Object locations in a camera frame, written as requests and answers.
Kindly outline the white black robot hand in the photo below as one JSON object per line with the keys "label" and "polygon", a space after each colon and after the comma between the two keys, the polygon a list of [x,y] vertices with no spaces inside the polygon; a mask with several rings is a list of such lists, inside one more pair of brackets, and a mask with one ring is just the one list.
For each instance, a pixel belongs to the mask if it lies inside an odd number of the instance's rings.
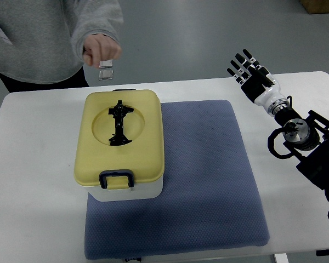
{"label": "white black robot hand", "polygon": [[240,85],[246,97],[258,106],[264,107],[270,115],[276,108],[290,105],[288,99],[281,94],[281,88],[275,77],[247,50],[237,53],[231,60],[227,72]]}

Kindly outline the person's bare hand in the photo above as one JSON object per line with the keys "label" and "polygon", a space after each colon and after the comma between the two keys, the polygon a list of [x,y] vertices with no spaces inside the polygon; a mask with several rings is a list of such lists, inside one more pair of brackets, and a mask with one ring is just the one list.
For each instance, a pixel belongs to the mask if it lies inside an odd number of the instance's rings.
{"label": "person's bare hand", "polygon": [[99,67],[100,62],[119,59],[121,46],[109,36],[101,33],[89,35],[84,41],[83,60],[88,66]]}

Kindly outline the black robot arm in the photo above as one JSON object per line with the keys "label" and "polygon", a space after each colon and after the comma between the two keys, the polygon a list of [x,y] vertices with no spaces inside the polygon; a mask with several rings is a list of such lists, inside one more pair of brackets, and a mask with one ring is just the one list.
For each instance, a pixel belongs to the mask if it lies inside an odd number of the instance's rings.
{"label": "black robot arm", "polygon": [[268,150],[278,159],[296,157],[297,170],[324,191],[329,202],[329,120],[313,110],[302,118],[292,108],[292,97],[276,107],[280,125],[268,137]]}

